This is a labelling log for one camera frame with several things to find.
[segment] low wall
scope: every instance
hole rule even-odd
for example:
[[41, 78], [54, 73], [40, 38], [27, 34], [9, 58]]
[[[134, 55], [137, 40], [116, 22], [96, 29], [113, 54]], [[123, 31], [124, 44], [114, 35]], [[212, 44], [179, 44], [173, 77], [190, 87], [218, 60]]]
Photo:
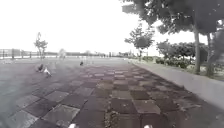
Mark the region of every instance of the low wall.
[[158, 64], [129, 60], [133, 64], [144, 68], [164, 79], [179, 86], [184, 86], [188, 91], [196, 94], [201, 99], [224, 110], [224, 82], [209, 79], [204, 76], [190, 74], [185, 71], [164, 67]]

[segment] checkered paving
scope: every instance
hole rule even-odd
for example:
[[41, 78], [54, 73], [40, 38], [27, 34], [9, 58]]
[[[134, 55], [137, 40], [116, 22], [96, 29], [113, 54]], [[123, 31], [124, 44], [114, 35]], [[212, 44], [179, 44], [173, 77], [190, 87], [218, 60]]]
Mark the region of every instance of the checkered paving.
[[[77, 77], [53, 82], [17, 100], [19, 111], [7, 119], [12, 128], [170, 128], [167, 114], [180, 111], [178, 98], [192, 94], [131, 64], [87, 66]], [[191, 107], [194, 102], [188, 100]], [[116, 113], [115, 118], [106, 118]]]

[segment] wet pavement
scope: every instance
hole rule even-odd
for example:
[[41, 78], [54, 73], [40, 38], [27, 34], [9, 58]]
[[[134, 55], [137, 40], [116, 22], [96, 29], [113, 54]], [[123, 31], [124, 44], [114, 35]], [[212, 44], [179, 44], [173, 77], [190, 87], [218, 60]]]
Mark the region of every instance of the wet pavement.
[[115, 58], [0, 65], [0, 128], [223, 128], [222, 110]]

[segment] overcast sky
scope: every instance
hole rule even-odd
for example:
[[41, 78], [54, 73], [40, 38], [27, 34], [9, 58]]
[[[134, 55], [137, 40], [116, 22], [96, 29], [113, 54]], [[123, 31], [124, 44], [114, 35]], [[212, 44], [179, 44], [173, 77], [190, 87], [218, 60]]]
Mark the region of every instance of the overcast sky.
[[[124, 38], [137, 24], [138, 16], [123, 13], [119, 0], [0, 0], [0, 43], [5, 49], [36, 51], [33, 42], [41, 32], [47, 51], [125, 52], [134, 50]], [[156, 32], [157, 42], [166, 38], [194, 41], [193, 33]], [[157, 54], [155, 46], [149, 54]]]

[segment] dark tile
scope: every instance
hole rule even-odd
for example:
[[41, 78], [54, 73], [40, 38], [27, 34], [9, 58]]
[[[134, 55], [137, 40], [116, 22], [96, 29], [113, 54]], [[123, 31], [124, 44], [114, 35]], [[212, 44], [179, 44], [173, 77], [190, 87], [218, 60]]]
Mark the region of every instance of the dark tile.
[[140, 117], [134, 114], [120, 114], [117, 128], [140, 128]]
[[141, 116], [141, 124], [142, 128], [146, 125], [152, 126], [153, 128], [171, 128], [168, 119], [164, 115], [154, 113], [143, 114]]
[[78, 114], [79, 109], [66, 105], [57, 105], [48, 112], [43, 119], [62, 127], [69, 127], [72, 119]]
[[128, 91], [128, 86], [127, 85], [114, 85], [115, 90], [119, 91]]
[[33, 96], [33, 95], [28, 95], [24, 96], [16, 101], [16, 105], [19, 106], [20, 108], [25, 108], [28, 105], [36, 102], [39, 100], [39, 97]]
[[56, 105], [57, 105], [56, 102], [52, 102], [46, 99], [41, 99], [33, 103], [32, 105], [28, 106], [27, 108], [25, 108], [25, 111], [33, 114], [36, 117], [42, 117], [45, 114], [47, 114], [47, 112], [49, 112]]
[[111, 100], [111, 109], [122, 114], [136, 114], [137, 113], [131, 100], [113, 98]]
[[81, 86], [82, 87], [87, 87], [87, 88], [96, 88], [96, 83], [94, 83], [94, 82], [84, 82]]
[[149, 95], [146, 91], [130, 91], [131, 96], [134, 100], [148, 100]]
[[67, 92], [54, 91], [51, 94], [45, 96], [45, 98], [50, 101], [60, 102], [68, 95], [69, 95], [69, 93], [67, 93]]
[[50, 93], [52, 93], [54, 90], [52, 88], [40, 88], [34, 91], [32, 94], [38, 97], [44, 97]]
[[73, 93], [75, 89], [77, 89], [79, 86], [71, 86], [71, 85], [66, 85], [58, 89], [58, 91], [62, 92], [67, 92], [67, 93]]
[[94, 89], [92, 89], [92, 88], [79, 87], [74, 91], [74, 93], [82, 95], [82, 96], [90, 96], [92, 94], [93, 90]]
[[160, 108], [162, 112], [170, 112], [178, 110], [178, 105], [171, 99], [156, 100], [155, 104]]
[[75, 123], [79, 128], [105, 128], [104, 112], [81, 110], [72, 123]]
[[39, 119], [34, 124], [32, 124], [29, 128], [61, 128], [61, 127], [53, 123]]
[[106, 111], [109, 107], [109, 100], [91, 97], [84, 105], [84, 109]]
[[82, 108], [82, 106], [86, 103], [87, 98], [81, 95], [72, 94], [67, 96], [64, 100], [62, 100], [61, 104], [72, 106], [75, 108]]
[[21, 110], [7, 119], [6, 122], [10, 128], [29, 128], [37, 119], [37, 117]]
[[97, 98], [109, 98], [111, 94], [111, 90], [106, 89], [95, 89], [91, 96], [97, 97]]

